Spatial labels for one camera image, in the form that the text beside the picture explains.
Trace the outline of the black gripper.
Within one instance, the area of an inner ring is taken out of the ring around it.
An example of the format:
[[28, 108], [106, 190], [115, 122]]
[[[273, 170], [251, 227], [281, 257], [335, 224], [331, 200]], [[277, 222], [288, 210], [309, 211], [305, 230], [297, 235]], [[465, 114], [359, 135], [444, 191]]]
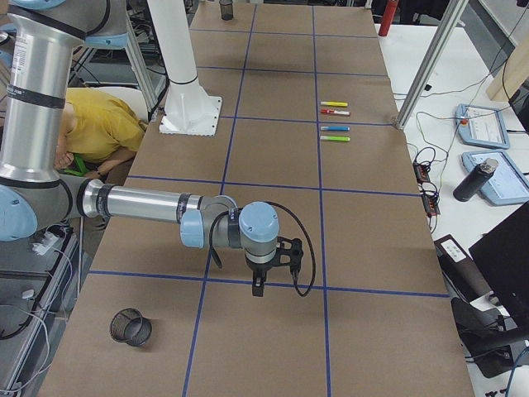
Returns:
[[267, 279], [267, 273], [273, 268], [272, 262], [268, 261], [265, 263], [256, 263], [253, 261], [247, 261], [248, 267], [252, 271], [252, 286], [251, 292], [254, 297], [263, 297], [265, 291], [265, 281]]

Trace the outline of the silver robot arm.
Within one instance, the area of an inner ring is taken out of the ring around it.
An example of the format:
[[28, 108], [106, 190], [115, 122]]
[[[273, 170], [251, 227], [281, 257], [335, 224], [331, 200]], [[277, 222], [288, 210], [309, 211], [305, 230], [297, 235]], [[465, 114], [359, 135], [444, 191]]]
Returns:
[[13, 241], [64, 219], [142, 218], [174, 222], [185, 246], [241, 249], [253, 273], [252, 293], [264, 293], [279, 265], [279, 220], [267, 203], [238, 208], [213, 198], [105, 184], [54, 168], [74, 48], [124, 48], [123, 1], [11, 1], [17, 29], [1, 147], [1, 238]]

